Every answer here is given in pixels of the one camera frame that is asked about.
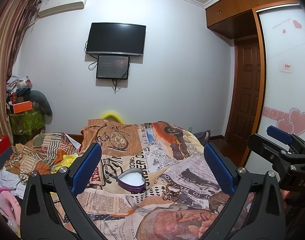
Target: pink stripe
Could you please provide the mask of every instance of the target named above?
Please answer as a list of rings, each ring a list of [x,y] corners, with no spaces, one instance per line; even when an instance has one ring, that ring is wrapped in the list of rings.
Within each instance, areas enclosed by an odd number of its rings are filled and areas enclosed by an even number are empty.
[[[289,113],[284,113],[283,111],[279,111],[269,107],[263,108],[262,116],[268,117],[275,121],[278,121],[279,119],[284,119],[286,123],[289,122]]]

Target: curtain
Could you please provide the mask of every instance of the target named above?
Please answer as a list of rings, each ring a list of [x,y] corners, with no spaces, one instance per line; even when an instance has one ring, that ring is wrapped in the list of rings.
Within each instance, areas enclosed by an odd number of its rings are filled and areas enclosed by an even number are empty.
[[[8,135],[11,141],[11,127],[6,114],[6,80],[11,75],[33,11],[36,12],[32,9],[35,3],[31,1],[34,0],[8,0],[0,16],[0,135]]]

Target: newspaper print bed sheet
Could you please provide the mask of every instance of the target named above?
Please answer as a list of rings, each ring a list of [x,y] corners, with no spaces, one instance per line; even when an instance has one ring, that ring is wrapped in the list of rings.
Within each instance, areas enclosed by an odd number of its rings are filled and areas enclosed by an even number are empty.
[[[102,159],[78,201],[109,240],[199,239],[222,210],[228,195],[220,187],[195,136],[167,122],[124,125],[89,120],[83,129],[81,153],[92,142],[102,146]],[[113,175],[130,168],[143,170],[147,190],[124,190]],[[177,202],[162,199],[169,182],[182,190]],[[233,230],[249,211],[249,195]],[[65,228],[74,231],[56,194],[55,206]]]

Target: wooden floor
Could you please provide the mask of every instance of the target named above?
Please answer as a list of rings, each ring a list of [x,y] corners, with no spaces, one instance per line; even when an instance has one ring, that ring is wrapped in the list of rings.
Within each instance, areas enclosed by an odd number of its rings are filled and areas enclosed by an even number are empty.
[[[244,152],[230,145],[223,139],[210,140],[209,142],[214,143],[223,156],[230,158],[237,167],[240,166]]]

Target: purple heart-shaped box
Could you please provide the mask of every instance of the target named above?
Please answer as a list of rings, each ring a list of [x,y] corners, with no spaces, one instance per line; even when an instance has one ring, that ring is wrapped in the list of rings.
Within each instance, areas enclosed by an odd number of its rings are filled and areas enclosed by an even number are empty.
[[[123,176],[125,176],[129,173],[132,173],[132,172],[137,172],[137,173],[141,174],[141,176],[143,178],[143,181],[144,181],[144,183],[142,185],[134,186],[134,185],[127,184],[127,183],[120,180]],[[145,181],[145,178],[144,178],[144,173],[143,173],[143,170],[139,169],[139,168],[131,168],[129,170],[126,170],[125,172],[123,172],[122,174],[120,174],[117,177],[117,181],[118,181],[118,185],[120,187],[122,187],[123,189],[125,189],[127,191],[130,191],[130,192],[140,193],[140,192],[143,192],[143,191],[146,190],[146,181]]]

